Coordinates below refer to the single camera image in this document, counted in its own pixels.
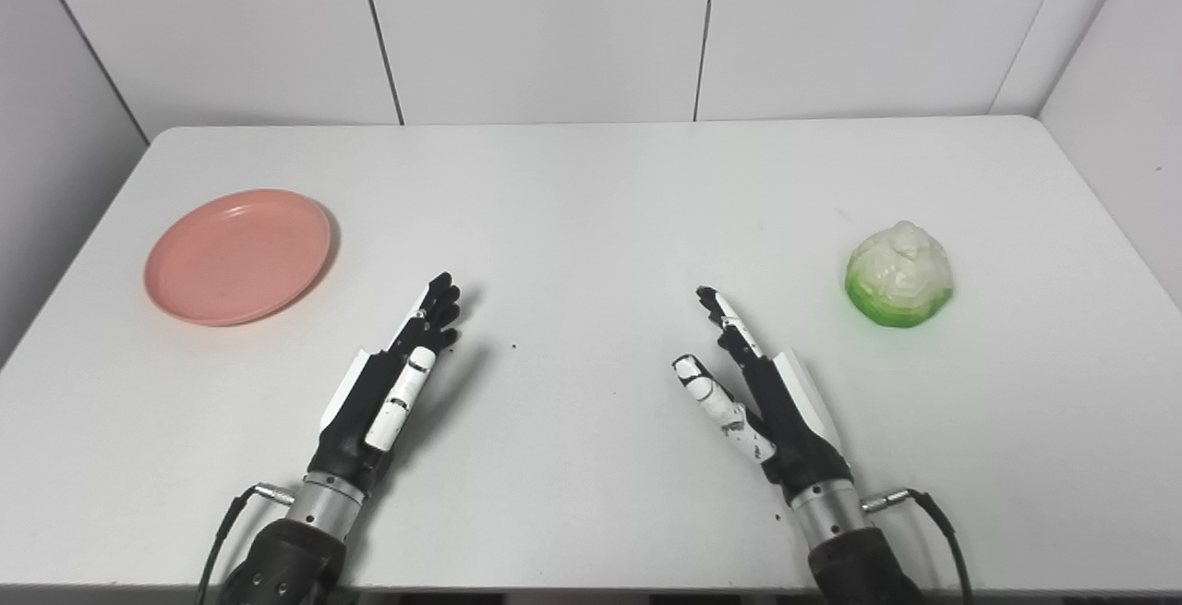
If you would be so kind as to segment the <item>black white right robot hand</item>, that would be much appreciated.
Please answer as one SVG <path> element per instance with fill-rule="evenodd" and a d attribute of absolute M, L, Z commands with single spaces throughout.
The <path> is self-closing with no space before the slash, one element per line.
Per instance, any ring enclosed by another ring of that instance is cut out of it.
<path fill-rule="evenodd" d="M 769 357 L 717 290 L 700 285 L 695 293 L 720 332 L 717 345 L 738 365 L 756 404 L 740 402 L 697 356 L 677 357 L 676 377 L 723 436 L 782 488 L 787 501 L 820 492 L 829 480 L 853 480 L 829 410 L 795 352 Z"/>

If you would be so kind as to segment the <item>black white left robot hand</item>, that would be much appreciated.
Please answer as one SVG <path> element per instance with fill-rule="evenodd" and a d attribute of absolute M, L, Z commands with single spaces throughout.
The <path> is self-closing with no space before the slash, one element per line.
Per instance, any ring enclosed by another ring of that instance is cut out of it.
<path fill-rule="evenodd" d="M 361 349 L 320 421 L 309 474 L 320 473 L 362 492 L 384 479 L 392 445 L 426 388 L 431 369 L 459 339 L 461 290 L 450 272 L 435 277 L 383 351 Z"/>

